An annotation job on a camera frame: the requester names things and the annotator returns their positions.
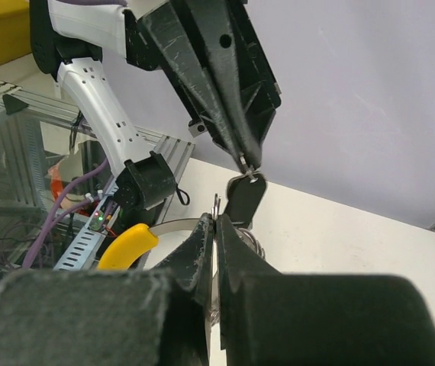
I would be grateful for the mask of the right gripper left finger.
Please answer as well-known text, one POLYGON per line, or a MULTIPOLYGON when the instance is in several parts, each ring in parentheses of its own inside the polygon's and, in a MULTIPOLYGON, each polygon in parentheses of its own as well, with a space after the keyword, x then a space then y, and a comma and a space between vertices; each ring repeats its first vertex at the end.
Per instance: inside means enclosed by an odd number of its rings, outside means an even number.
POLYGON ((207 365, 213 222, 149 270, 0 280, 0 365, 207 365))

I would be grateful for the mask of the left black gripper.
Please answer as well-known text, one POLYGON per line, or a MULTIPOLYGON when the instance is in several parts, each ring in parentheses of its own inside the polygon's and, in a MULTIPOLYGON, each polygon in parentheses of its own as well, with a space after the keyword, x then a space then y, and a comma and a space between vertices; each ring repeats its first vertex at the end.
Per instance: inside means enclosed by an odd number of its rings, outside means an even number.
POLYGON ((236 163, 258 169, 281 104, 278 85, 242 1, 162 1, 124 10, 127 61, 161 69, 191 116, 236 163))

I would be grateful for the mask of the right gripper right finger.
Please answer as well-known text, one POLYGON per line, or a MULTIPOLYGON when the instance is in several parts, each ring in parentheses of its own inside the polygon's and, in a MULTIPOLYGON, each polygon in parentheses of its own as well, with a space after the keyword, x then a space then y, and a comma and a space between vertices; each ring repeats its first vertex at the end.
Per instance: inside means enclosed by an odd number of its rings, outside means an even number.
POLYGON ((228 364, 435 365, 435 325, 409 280, 283 274, 224 215, 215 239, 228 364))

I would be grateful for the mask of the large keyring with yellow grip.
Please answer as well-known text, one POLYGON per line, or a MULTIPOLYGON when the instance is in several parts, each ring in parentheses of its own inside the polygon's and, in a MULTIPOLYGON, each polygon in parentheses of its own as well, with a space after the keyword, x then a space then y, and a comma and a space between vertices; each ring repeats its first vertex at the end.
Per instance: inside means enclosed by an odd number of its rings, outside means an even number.
MULTIPOLYGON (((262 259, 269 260, 269 252, 266 247, 258 240, 255 233, 251 229, 238 229, 239 237, 262 259)), ((136 268, 151 269, 167 257, 175 250, 183 241, 188 238, 191 230, 179 230, 170 233, 165 233, 159 236, 159 243, 154 249, 147 250, 136 261, 136 268)), ((217 265, 217 250, 213 251, 212 268, 212 290, 211 290, 211 308, 209 310, 209 320, 211 324, 211 333, 217 334, 220 330, 220 310, 219 310, 219 292, 218 292, 218 265, 217 265)))

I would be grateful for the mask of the black key fob with ring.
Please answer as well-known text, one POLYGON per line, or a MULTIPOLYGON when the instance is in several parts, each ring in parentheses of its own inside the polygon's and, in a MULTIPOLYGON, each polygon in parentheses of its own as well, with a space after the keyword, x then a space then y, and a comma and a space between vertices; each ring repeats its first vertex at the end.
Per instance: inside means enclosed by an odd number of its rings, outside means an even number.
POLYGON ((260 171, 247 163, 243 154, 240 155, 240 167, 243 168, 243 174, 227 183, 227 204, 224 213, 236 227, 250 229, 253 217, 265 195, 267 180, 260 171))

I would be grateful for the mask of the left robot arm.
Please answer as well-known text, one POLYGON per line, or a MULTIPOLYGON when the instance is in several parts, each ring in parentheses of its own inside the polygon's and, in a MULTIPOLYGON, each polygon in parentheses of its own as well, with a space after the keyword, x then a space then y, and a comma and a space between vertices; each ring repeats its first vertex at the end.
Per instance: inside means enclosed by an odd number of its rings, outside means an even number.
POLYGON ((32 1, 38 68, 74 100, 121 191, 140 209, 175 190, 105 80, 103 53, 162 70, 185 109, 243 174, 257 171, 281 104, 279 87, 243 1, 32 1))

